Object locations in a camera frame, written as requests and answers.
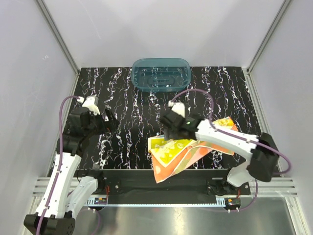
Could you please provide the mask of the yellow patterned towel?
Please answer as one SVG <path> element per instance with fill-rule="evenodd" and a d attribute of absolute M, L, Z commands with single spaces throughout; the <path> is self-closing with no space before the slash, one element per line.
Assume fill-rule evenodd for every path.
<path fill-rule="evenodd" d="M 195 140 L 169 140 L 166 141 L 164 137 L 148 138 L 148 152 L 150 152 L 164 167 L 175 160 L 183 150 L 195 147 L 195 150 L 200 152 L 199 148 L 205 146 L 209 151 L 216 150 L 228 155 L 233 155 L 234 152 L 226 148 L 212 144 L 207 141 Z"/>

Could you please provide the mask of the orange polka dot towel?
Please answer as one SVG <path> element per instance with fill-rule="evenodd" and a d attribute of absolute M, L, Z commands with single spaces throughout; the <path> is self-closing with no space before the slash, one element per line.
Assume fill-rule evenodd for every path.
<path fill-rule="evenodd" d="M 161 183 L 166 179 L 179 174 L 180 172 L 184 171 L 198 160 L 200 160 L 206 154 L 209 154 L 212 151 L 209 151 L 208 148 L 202 146 L 199 148 L 200 152 L 195 150 L 195 147 L 188 148 L 187 150 L 183 150 L 178 157 L 173 160 L 170 164 L 164 167 L 151 153 L 152 157 L 152 165 L 154 171 L 155 181 L 157 183 Z"/>

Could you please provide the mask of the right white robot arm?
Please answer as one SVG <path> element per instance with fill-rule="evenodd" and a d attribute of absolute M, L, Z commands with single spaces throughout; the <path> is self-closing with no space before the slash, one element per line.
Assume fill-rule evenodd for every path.
<path fill-rule="evenodd" d="M 274 175 L 279 154 L 272 136 L 268 133 L 260 136 L 244 134 L 217 127 L 198 115 L 183 117 L 172 110 L 166 111 L 160 122 L 168 138 L 205 141 L 245 158 L 246 161 L 231 168 L 227 178 L 222 181 L 222 188 L 228 194 L 235 193 L 249 180 L 270 182 Z"/>

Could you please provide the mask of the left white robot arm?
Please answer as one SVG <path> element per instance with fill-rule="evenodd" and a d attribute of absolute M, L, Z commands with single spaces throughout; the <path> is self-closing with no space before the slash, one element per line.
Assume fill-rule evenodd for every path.
<path fill-rule="evenodd" d="M 89 197 L 107 189 L 104 173 L 99 169 L 88 170 L 74 190 L 72 179 L 81 158 L 95 135 L 114 132 L 119 121 L 109 109 L 107 120 L 91 108 L 79 107 L 69 115 L 69 128 L 58 140 L 55 164 L 44 196 L 34 214 L 28 214 L 24 226 L 33 235 L 71 235 L 75 220 Z"/>

